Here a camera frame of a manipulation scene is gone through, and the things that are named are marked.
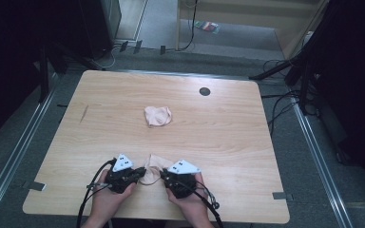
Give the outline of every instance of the white floor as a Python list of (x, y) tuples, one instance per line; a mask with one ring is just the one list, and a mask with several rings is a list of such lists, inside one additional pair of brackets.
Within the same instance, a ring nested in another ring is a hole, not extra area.
[[(177, 1), (148, 0), (137, 40), (143, 41), (144, 48), (175, 48), (176, 23)], [(191, 23), (181, 20), (180, 48), (191, 38)], [(186, 51), (260, 60), (284, 58), (273, 28), (215, 23), (220, 27), (217, 34), (195, 28), (193, 43)]]

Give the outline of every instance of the folded fabric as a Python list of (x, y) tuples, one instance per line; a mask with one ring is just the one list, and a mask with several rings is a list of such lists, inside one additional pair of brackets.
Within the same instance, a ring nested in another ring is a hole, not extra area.
[(155, 183), (160, 178), (160, 171), (173, 165), (174, 162), (156, 155), (150, 155), (144, 164), (146, 173), (139, 179), (141, 184), (149, 185)]
[(144, 109), (146, 121), (149, 126), (153, 125), (166, 125), (171, 122), (171, 111), (167, 106), (165, 107), (154, 107), (147, 106)]

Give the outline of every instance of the table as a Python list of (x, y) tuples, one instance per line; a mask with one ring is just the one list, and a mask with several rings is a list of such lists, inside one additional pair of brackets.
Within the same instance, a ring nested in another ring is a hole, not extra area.
[[(274, 28), (283, 55), (293, 57), (308, 31), (322, 18), (327, 0), (200, 0), (196, 20)], [(178, 0), (176, 49), (180, 20), (192, 20), (195, 0)]]
[[(210, 95), (202, 96), (202, 87)], [(146, 106), (168, 106), (172, 122), (148, 127)], [(29, 191), (24, 212), (77, 215), (97, 169), (120, 153), (134, 168), (150, 154), (197, 165), (221, 205), (223, 221), (289, 220), (286, 200), (273, 197), (283, 188), (254, 82), (86, 71), (35, 179), (47, 188)], [(116, 217), (183, 219), (162, 180), (138, 184)]]

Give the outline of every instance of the person's right hand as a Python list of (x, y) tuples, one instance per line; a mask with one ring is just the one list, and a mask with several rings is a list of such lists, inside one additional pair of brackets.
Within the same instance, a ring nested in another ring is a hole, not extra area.
[[(197, 183), (197, 193), (207, 199), (208, 196), (205, 194), (203, 186), (201, 185), (201, 183), (204, 185), (202, 174), (195, 174), (195, 180), (200, 182)], [(183, 216), (192, 226), (194, 226), (194, 228), (213, 228), (212, 223), (209, 221), (207, 207), (197, 195), (193, 193), (186, 198), (177, 199), (170, 189), (166, 188), (165, 191), (167, 192), (168, 200), (180, 207)]]

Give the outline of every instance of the person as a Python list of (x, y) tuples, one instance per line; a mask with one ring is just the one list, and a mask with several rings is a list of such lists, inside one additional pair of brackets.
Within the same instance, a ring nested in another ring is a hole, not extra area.
[[(105, 182), (107, 172), (108, 170), (102, 172), (99, 182)], [(204, 184), (201, 173), (195, 174), (195, 179), (197, 182)], [(203, 186), (199, 183), (197, 185), (196, 191), (204, 198), (207, 198)], [(108, 188), (94, 194), (90, 215), (82, 227), (102, 228), (114, 217), (123, 201), (132, 195), (135, 187), (136, 183), (131, 183), (122, 194), (111, 192)], [(165, 191), (167, 192), (168, 200), (180, 207), (183, 216), (194, 228), (213, 228), (208, 217), (207, 207), (198, 196), (191, 194), (187, 198), (177, 199), (170, 189), (165, 188)]]

